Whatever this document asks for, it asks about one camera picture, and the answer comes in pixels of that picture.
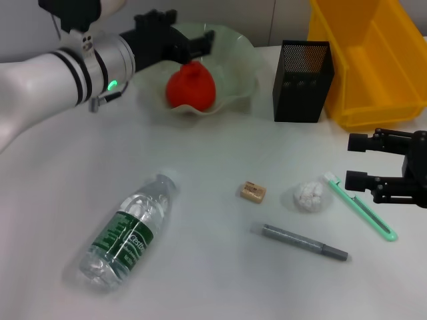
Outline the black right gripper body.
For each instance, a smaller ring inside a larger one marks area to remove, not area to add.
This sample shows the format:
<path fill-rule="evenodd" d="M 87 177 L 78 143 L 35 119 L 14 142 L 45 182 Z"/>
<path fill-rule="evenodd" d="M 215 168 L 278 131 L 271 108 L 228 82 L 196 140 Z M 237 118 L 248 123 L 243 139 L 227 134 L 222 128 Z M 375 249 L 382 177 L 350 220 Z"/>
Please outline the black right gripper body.
<path fill-rule="evenodd" d="M 406 195 L 413 202 L 426 208 L 426 131 L 416 131 L 409 140 L 402 174 Z"/>

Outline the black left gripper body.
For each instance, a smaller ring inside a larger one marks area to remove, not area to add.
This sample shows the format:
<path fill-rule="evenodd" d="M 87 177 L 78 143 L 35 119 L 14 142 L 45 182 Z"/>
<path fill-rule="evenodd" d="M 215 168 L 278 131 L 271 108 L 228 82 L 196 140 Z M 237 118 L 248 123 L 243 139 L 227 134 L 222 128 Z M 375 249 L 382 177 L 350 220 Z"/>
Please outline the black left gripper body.
<path fill-rule="evenodd" d="M 189 39 L 172 27 L 177 11 L 156 9 L 134 17 L 135 27 L 120 37 L 129 45 L 137 72 L 161 61 L 173 61 L 173 52 L 189 51 Z"/>

